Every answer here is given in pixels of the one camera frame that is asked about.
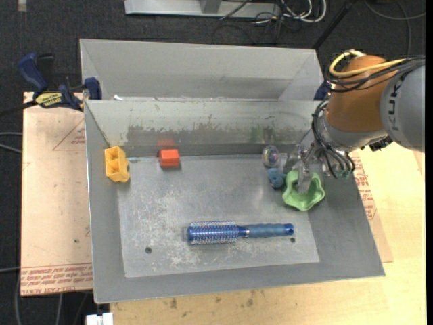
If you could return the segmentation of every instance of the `black carpet floor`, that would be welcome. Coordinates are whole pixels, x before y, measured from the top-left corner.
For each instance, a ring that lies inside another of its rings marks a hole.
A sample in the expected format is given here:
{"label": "black carpet floor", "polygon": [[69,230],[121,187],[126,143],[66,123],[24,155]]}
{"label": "black carpet floor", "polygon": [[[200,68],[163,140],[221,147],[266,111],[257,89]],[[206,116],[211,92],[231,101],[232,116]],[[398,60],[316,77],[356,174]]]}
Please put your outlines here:
{"label": "black carpet floor", "polygon": [[[289,27],[295,30],[282,28],[277,34],[275,28],[265,30],[238,19],[126,16],[124,0],[27,0],[26,12],[18,11],[17,0],[0,0],[0,111],[21,104],[21,93],[34,90],[16,70],[20,58],[30,52],[53,53],[54,79],[61,83],[68,76],[75,85],[81,81],[80,38],[308,49],[346,1],[327,0],[328,12],[321,22],[294,21]],[[373,13],[367,3],[392,18]],[[388,59],[425,54],[426,17],[412,18],[425,10],[426,0],[358,0],[317,50],[322,68],[346,49],[362,49]],[[0,132],[4,131],[22,131],[21,112],[0,118]],[[17,137],[0,136],[0,144],[22,147]],[[0,269],[20,264],[21,169],[21,156],[0,148]],[[2,325],[17,323],[17,277],[17,272],[0,273]],[[60,324],[73,324],[75,319],[81,324],[81,313],[97,311],[92,299],[83,293],[65,294]],[[58,301],[58,295],[19,298],[22,323],[55,324]]]}

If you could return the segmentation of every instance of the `orange cube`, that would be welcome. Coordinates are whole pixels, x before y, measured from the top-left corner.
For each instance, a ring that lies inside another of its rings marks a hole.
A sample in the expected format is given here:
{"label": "orange cube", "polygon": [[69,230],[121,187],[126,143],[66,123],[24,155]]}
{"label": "orange cube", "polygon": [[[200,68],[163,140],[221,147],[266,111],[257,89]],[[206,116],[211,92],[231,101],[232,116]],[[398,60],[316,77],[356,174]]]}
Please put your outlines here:
{"label": "orange cube", "polygon": [[179,151],[177,149],[160,150],[158,152],[161,167],[179,166]]}

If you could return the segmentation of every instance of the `yellow plastic block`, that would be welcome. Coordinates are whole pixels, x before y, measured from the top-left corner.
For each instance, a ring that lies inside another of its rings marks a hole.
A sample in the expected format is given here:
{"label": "yellow plastic block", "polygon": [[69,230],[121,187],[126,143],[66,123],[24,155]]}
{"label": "yellow plastic block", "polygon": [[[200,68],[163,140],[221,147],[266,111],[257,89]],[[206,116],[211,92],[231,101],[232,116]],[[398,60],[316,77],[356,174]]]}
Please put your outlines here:
{"label": "yellow plastic block", "polygon": [[105,149],[106,154],[106,175],[112,181],[128,181],[129,172],[127,156],[119,146]]}

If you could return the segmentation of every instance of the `wire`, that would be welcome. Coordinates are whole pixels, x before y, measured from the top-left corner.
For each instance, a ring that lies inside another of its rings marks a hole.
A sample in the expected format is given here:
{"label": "wire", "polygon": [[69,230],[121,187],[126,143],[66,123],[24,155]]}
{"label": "wire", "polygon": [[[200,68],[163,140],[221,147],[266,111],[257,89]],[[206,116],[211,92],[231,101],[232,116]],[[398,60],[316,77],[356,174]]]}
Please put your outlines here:
{"label": "wire", "polygon": [[245,0],[243,3],[241,3],[239,6],[237,6],[233,11],[229,12],[225,16],[221,17],[220,20],[226,19],[228,17],[232,17],[233,14],[241,10],[247,3],[249,3],[251,0]]}
{"label": "wire", "polygon": [[416,16],[405,16],[405,17],[393,17],[393,16],[387,16],[386,14],[381,14],[380,12],[376,11],[374,8],[372,8],[372,6],[370,6],[367,2],[367,0],[364,0],[365,5],[370,9],[370,11],[372,11],[373,13],[377,14],[378,16],[381,16],[383,18],[387,18],[387,19],[392,19],[392,20],[412,20],[412,19],[417,19],[417,18],[421,18],[424,17],[426,15],[425,12],[418,14]]}
{"label": "wire", "polygon": [[322,13],[319,17],[316,17],[314,19],[308,18],[313,11],[313,3],[311,0],[306,0],[306,2],[309,5],[308,11],[301,12],[299,14],[295,13],[292,9],[290,9],[288,7],[288,4],[284,0],[279,0],[279,2],[282,4],[281,9],[283,10],[283,15],[285,17],[297,19],[297,20],[300,20],[302,22],[306,22],[306,23],[320,22],[326,15],[326,10],[327,10],[326,0],[320,0],[321,3],[319,5],[322,5]]}
{"label": "wire", "polygon": [[350,76],[354,76],[356,74],[360,74],[363,73],[365,71],[370,71],[370,70],[376,70],[378,68],[387,68],[389,66],[398,64],[400,62],[402,62],[403,60],[405,60],[404,58],[401,59],[397,59],[397,60],[392,60],[389,62],[382,62],[380,64],[376,64],[376,65],[371,65],[371,66],[367,66],[364,68],[358,68],[356,70],[351,70],[351,71],[344,71],[344,72],[340,72],[340,71],[336,71],[335,67],[336,65],[341,62],[341,60],[347,56],[364,56],[365,54],[361,53],[360,51],[354,51],[354,50],[350,50],[350,51],[346,51],[343,54],[340,54],[329,66],[329,73],[332,74],[335,77],[340,77],[340,78],[346,78],[346,77],[350,77]]}
{"label": "wire", "polygon": [[3,272],[18,271],[20,269],[21,269],[21,267],[6,267],[6,268],[0,269],[0,274],[3,273]]}
{"label": "wire", "polygon": [[330,82],[331,84],[339,85],[343,88],[343,89],[336,89],[334,86],[334,87],[332,87],[332,92],[345,93],[348,91],[364,90],[364,89],[373,87],[374,85],[378,85],[379,83],[387,81],[390,78],[387,77],[385,79],[382,79],[381,81],[378,81],[378,82],[376,82],[376,83],[374,83],[368,87],[362,87],[362,86],[364,84],[366,84],[366,82],[368,82],[372,79],[378,78],[378,77],[382,77],[385,74],[392,73],[392,77],[393,77],[393,76],[404,74],[406,72],[411,72],[412,70],[424,65],[425,62],[426,62],[425,56],[409,56],[409,57],[405,58],[400,64],[390,66],[388,68],[384,68],[384,69],[379,70],[379,71],[377,71],[377,72],[375,72],[369,76],[358,78],[356,80],[341,81],[338,77],[333,77],[329,73],[329,69],[327,69],[323,73],[323,77],[326,79],[326,81]]}
{"label": "wire", "polygon": [[63,294],[60,294],[59,304],[57,307],[57,316],[55,317],[55,325],[59,325],[59,323],[60,323],[60,314],[62,312],[62,303],[63,303]]}
{"label": "wire", "polygon": [[74,319],[74,322],[72,323],[72,325],[76,325],[76,322],[80,318],[81,310],[83,309],[84,303],[85,303],[85,301],[86,301],[86,299],[87,299],[88,296],[89,296],[89,294],[85,293],[85,295],[83,297],[83,300],[81,300],[81,303],[80,303],[80,305],[78,307],[78,311],[77,311],[77,313],[75,315],[75,319]]}
{"label": "wire", "polygon": [[406,54],[409,55],[411,53],[411,40],[412,40],[412,29],[411,29],[411,23],[407,17],[406,10],[403,8],[403,5],[401,3],[398,3],[398,6],[400,7],[401,11],[406,17],[406,25],[407,25],[407,52]]}
{"label": "wire", "polygon": [[22,154],[21,150],[16,149],[16,148],[11,147],[11,146],[6,146],[5,144],[0,144],[0,148],[6,149],[6,150],[10,150],[10,151],[18,153],[18,154]]}
{"label": "wire", "polygon": [[0,136],[9,136],[9,135],[11,135],[11,136],[22,136],[22,133],[16,133],[16,132],[12,132],[12,131],[8,131],[8,132],[5,132],[5,133],[0,133]]}
{"label": "wire", "polygon": [[20,282],[21,282],[21,272],[18,272],[18,280],[16,282],[15,299],[14,299],[15,319],[18,325],[21,325],[20,307],[18,305],[18,297],[20,293]]}

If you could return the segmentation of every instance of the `green plastic toy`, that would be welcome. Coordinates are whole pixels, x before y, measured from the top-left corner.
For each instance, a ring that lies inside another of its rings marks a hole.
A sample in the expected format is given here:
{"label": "green plastic toy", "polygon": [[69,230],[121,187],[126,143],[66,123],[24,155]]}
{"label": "green plastic toy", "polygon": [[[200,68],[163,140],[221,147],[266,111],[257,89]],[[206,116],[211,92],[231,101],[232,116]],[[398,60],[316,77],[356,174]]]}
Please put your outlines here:
{"label": "green plastic toy", "polygon": [[299,211],[307,211],[325,197],[325,190],[322,188],[319,175],[311,174],[311,183],[306,194],[301,194],[295,188],[298,182],[299,172],[294,169],[286,175],[287,189],[283,193],[283,200],[289,206],[296,207]]}

